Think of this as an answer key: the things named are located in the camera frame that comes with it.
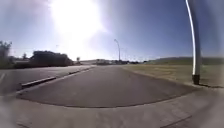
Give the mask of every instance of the light pole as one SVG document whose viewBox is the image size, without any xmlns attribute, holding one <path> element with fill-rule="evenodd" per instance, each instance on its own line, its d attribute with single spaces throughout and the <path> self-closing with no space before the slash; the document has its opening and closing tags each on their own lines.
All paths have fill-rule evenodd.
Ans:
<svg viewBox="0 0 224 128">
<path fill-rule="evenodd" d="M 201 49 L 199 39 L 198 21 L 196 18 L 193 2 L 194 0 L 186 0 L 188 15 L 191 25 L 191 34 L 193 42 L 193 72 L 192 80 L 196 85 L 200 84 L 200 65 L 201 65 Z"/>
<path fill-rule="evenodd" d="M 114 39 L 114 41 L 117 43 L 117 46 L 118 46 L 118 55 L 119 55 L 119 62 L 121 61 L 121 54 L 120 54 L 120 45 L 119 45 L 119 42 Z"/>
</svg>

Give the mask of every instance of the sun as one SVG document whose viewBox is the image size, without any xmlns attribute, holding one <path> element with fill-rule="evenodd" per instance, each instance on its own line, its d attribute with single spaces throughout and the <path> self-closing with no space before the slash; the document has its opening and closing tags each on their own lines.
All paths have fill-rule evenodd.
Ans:
<svg viewBox="0 0 224 128">
<path fill-rule="evenodd" d="M 63 49 L 80 50 L 86 40 L 102 29 L 99 8 L 92 0 L 52 0 L 50 10 Z"/>
</svg>

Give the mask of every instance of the asphalt road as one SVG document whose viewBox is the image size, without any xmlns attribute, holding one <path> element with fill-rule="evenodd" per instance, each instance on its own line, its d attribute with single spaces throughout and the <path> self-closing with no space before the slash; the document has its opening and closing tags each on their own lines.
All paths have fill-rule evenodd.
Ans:
<svg viewBox="0 0 224 128">
<path fill-rule="evenodd" d="M 48 67 L 33 69 L 0 70 L 0 94 L 14 92 L 21 88 L 21 84 L 48 77 L 59 77 L 89 68 L 90 66 Z"/>
<path fill-rule="evenodd" d="M 119 67 L 101 66 L 17 98 L 69 107 L 125 107 L 168 100 L 196 90 Z"/>
</svg>

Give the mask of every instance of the blue sky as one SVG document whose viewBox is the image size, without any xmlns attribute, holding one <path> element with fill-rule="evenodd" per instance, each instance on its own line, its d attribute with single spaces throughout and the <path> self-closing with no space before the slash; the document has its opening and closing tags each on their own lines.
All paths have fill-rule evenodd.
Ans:
<svg viewBox="0 0 224 128">
<path fill-rule="evenodd" d="M 213 1 L 197 0 L 195 3 L 204 56 L 221 55 L 224 42 L 224 2 Z M 66 20 L 77 15 L 85 17 L 88 22 L 82 24 L 81 21 L 80 25 L 79 20 L 72 20 L 74 25 L 63 21 L 71 24 L 73 28 L 70 31 L 76 33 L 65 35 L 62 39 L 52 16 L 51 3 L 47 0 L 0 0 L 0 40 L 12 41 L 12 55 L 27 53 L 31 56 L 34 50 L 51 50 L 66 53 L 72 59 L 78 56 L 81 59 L 117 59 L 115 38 L 120 42 L 121 57 L 125 60 L 192 55 L 185 0 L 94 0 L 92 3 L 97 7 L 97 22 L 100 22 L 101 28 L 85 40 L 80 40 L 82 35 L 77 30 L 80 31 L 81 27 L 85 34 L 89 32 L 88 25 L 94 22 L 94 14 L 90 14 L 88 19 L 88 14 L 83 13 L 88 7 L 76 3 L 74 8 L 81 6 L 82 11 L 66 12 Z"/>
</svg>

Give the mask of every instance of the field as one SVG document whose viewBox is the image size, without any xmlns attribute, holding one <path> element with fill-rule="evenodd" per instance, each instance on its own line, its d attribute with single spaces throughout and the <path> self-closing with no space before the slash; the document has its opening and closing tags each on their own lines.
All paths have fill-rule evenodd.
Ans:
<svg viewBox="0 0 224 128">
<path fill-rule="evenodd" d="M 210 87 L 222 86 L 220 84 L 222 67 L 221 65 L 203 65 L 201 67 L 201 85 Z M 123 68 L 144 75 L 192 85 L 191 65 L 139 64 L 125 65 Z"/>
</svg>

